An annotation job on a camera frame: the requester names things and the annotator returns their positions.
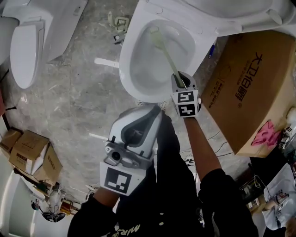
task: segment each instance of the gray floor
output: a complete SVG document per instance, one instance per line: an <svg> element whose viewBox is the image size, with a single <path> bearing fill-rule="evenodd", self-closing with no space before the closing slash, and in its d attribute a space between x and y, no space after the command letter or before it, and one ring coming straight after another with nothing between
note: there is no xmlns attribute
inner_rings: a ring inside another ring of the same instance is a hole
<svg viewBox="0 0 296 237"><path fill-rule="evenodd" d="M66 52L46 65L46 69L29 89L20 89L12 74L1 84L7 107L17 110L6 113L10 125L29 129L49 137L63 164L60 183L68 194L80 201L88 192L86 184L99 186L99 162L104 158L104 143L89 133L107 137L112 122L124 110L135 107L133 98L124 90L118 69L97 65L94 58L115 61L119 59L120 45L113 45L115 34L107 20L109 11L113 16L131 17L137 0L89 0L77 25ZM225 45L220 38L211 59L205 59L194 75L202 92ZM9 60L2 65L1 75L9 67ZM182 119L178 118L170 104L170 115L179 137L181 151L189 150L190 144ZM202 108L198 121L207 138L219 128ZM214 151L225 142L222 133L209 140ZM217 152L232 152L226 143ZM219 157L224 170L236 178L246 168L249 158L233 154Z"/></svg>

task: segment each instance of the cardboard box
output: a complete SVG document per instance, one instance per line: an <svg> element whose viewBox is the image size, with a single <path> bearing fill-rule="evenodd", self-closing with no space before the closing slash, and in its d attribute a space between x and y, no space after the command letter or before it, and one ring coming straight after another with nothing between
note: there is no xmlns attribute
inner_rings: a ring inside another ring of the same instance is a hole
<svg viewBox="0 0 296 237"><path fill-rule="evenodd" d="M26 130L14 145L9 162L34 181L55 185L62 165L49 140Z"/></svg>
<svg viewBox="0 0 296 237"><path fill-rule="evenodd" d="M0 148L3 154L9 159L10 153L13 146L17 140L22 136L22 133L14 128L9 129L9 131L4 135L0 142Z"/></svg>
<svg viewBox="0 0 296 237"><path fill-rule="evenodd" d="M230 36L202 101L236 155L266 157L265 144L251 146L271 120L275 131L286 126L295 105L292 71L295 39L276 31Z"/></svg>
<svg viewBox="0 0 296 237"><path fill-rule="evenodd" d="M266 205L266 201L264 199L264 195L259 196L254 201L247 204L247 208L249 209L251 215L254 213L262 212Z"/></svg>

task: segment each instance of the toilet brush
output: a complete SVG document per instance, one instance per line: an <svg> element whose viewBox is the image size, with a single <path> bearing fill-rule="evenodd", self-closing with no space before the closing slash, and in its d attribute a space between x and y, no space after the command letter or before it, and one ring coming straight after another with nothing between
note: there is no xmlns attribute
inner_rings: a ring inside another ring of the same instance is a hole
<svg viewBox="0 0 296 237"><path fill-rule="evenodd" d="M154 43L154 45L161 49L164 53L164 55L166 56L168 62L170 63L171 65L171 68L177 78L177 81L178 81L178 84L180 86L180 88L184 88L185 87L185 84L183 82L183 80L181 79L180 75L179 75L179 72L174 64L174 62L172 61L172 58L170 57L170 55L168 54L167 52L167 49L165 47L165 44L164 44L164 40L163 40L163 37L162 37L162 34L161 32L159 31L159 28L157 26L151 26L150 27L150 35L151 35L151 39Z"/></svg>

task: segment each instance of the black wire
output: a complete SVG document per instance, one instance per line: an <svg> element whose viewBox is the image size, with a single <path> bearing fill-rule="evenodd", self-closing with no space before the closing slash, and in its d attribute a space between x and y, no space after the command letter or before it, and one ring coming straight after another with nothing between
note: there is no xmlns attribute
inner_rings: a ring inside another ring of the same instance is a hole
<svg viewBox="0 0 296 237"><path fill-rule="evenodd" d="M91 191L92 191L91 189L88 189L88 193L87 193L87 195L86 195L86 197L85 197L85 201L87 201L87 196L89 195L89 193L90 193Z"/></svg>
<svg viewBox="0 0 296 237"><path fill-rule="evenodd" d="M78 202L80 203L80 201L79 201L77 198L75 198L73 195L71 195L71 194L66 194L66 195L64 196L64 198L65 198L66 196L71 196L71 197L73 197L76 201L78 201Z"/></svg>
<svg viewBox="0 0 296 237"><path fill-rule="evenodd" d="M197 178L197 170L195 169L195 172L194 172L194 174L195 174L195 179L194 179L194 182L195 182L195 185L196 185L196 178Z"/></svg>
<svg viewBox="0 0 296 237"><path fill-rule="evenodd" d="M207 141L211 140L213 137L215 137L216 135L218 135L220 132L221 132L221 131L218 131L214 136L212 136L212 137L210 137L209 139L207 139ZM186 150L182 150L182 151L180 151L180 153L181 153L181 152L188 151L188 150L190 150L190 149L191 149L191 147L188 148L188 149L186 149Z"/></svg>
<svg viewBox="0 0 296 237"><path fill-rule="evenodd" d="M227 143L227 142L224 142L224 143L221 145L221 147L219 148L218 151L220 151L220 149L222 148L222 146L223 146L225 143Z"/></svg>
<svg viewBox="0 0 296 237"><path fill-rule="evenodd" d="M0 79L0 83L3 81L3 79L6 77L6 75L9 73L9 69L5 72L4 76Z"/></svg>
<svg viewBox="0 0 296 237"><path fill-rule="evenodd" d="M54 213L53 214L55 214L55 212L56 212L56 206L57 206L57 211L59 210L59 205L57 205L57 204L55 204L55 207L54 207Z"/></svg>
<svg viewBox="0 0 296 237"><path fill-rule="evenodd" d="M210 137L209 139L207 139L207 141L209 141L210 139L212 139L213 137L215 137L216 135L218 135L219 132L221 132L221 131L218 131L214 136L212 136L212 137Z"/></svg>
<svg viewBox="0 0 296 237"><path fill-rule="evenodd" d="M261 183L266 187L269 196L272 198L272 196L271 196L271 194L270 194L270 192L269 192L268 187L265 185L265 183L261 180L261 178L260 178L258 175L255 175L255 179L256 179L256 180L257 180L256 176L260 179Z"/></svg>
<svg viewBox="0 0 296 237"><path fill-rule="evenodd" d="M217 156L217 157L226 156L226 155L229 155L229 154L233 154L233 152L230 152L230 153L227 153L227 154L224 154L224 155L220 155L220 156Z"/></svg>
<svg viewBox="0 0 296 237"><path fill-rule="evenodd" d="M11 108L6 109L5 111L12 110L12 109L17 109L17 108L16 108L16 106L14 106L14 107L11 107Z"/></svg>

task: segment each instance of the toilet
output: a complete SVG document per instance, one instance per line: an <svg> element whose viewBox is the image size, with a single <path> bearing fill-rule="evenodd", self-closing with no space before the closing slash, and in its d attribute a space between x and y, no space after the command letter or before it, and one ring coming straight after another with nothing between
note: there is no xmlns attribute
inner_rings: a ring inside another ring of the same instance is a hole
<svg viewBox="0 0 296 237"><path fill-rule="evenodd" d="M192 76L217 37L285 28L290 33L295 16L287 0L139 0L120 53L120 80L140 101L170 98L173 71L151 40L151 26L162 33L177 70Z"/></svg>
<svg viewBox="0 0 296 237"><path fill-rule="evenodd" d="M21 88L66 50L87 0L6 0L0 18L0 65L10 56Z"/></svg>

